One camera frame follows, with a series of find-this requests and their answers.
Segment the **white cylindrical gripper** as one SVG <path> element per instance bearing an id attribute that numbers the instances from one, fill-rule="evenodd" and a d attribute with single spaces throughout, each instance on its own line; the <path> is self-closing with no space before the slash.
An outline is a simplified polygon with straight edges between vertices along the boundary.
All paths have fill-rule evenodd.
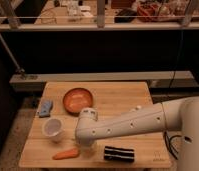
<path id="1" fill-rule="evenodd" d="M 81 154 L 84 157 L 92 157 L 94 155 L 97 148 L 97 143 L 95 140 L 78 139 L 77 142 L 79 144 Z"/>

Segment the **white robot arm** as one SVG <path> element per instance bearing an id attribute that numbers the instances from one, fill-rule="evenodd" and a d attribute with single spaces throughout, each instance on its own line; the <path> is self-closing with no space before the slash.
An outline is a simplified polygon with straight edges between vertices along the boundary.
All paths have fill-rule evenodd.
<path id="1" fill-rule="evenodd" d="M 75 138 L 79 144 L 91 146 L 98 139 L 162 131 L 181 132 L 177 171 L 199 171 L 199 96 L 156 103 L 101 121 L 93 108 L 85 108 Z"/>

